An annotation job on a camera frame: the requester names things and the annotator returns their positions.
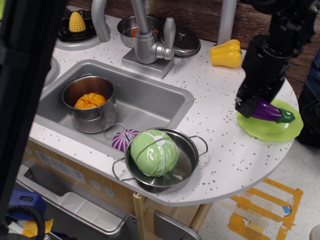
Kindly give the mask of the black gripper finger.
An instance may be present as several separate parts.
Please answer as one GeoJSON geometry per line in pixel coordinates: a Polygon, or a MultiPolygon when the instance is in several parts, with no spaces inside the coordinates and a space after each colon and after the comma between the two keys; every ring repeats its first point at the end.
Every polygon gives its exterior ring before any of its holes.
{"type": "Polygon", "coordinates": [[[268,103],[271,103],[275,96],[278,94],[280,89],[282,88],[285,77],[277,78],[275,81],[269,83],[262,91],[260,97],[267,101],[268,103]]]}
{"type": "Polygon", "coordinates": [[[253,115],[259,100],[259,96],[251,96],[245,100],[237,96],[235,99],[235,109],[245,118],[249,118],[253,115]]]}

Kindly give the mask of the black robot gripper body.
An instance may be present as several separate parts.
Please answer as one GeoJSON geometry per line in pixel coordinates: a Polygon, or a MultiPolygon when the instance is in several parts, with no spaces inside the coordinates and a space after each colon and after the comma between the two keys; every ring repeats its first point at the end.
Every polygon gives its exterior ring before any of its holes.
{"type": "Polygon", "coordinates": [[[285,77],[292,49],[289,40],[281,36],[259,34],[252,38],[242,62],[245,79],[237,97],[246,100],[261,98],[263,89],[277,78],[285,77]]]}

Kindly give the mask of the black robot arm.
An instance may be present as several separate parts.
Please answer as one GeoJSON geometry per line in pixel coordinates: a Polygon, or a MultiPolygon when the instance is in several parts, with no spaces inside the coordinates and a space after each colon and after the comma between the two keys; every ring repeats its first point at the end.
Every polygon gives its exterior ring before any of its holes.
{"type": "Polygon", "coordinates": [[[289,116],[271,102],[282,88],[289,60],[302,52],[315,34],[318,0],[250,0],[253,8],[272,16],[269,33],[253,37],[242,62],[245,79],[235,109],[245,118],[280,122],[289,116]]]}

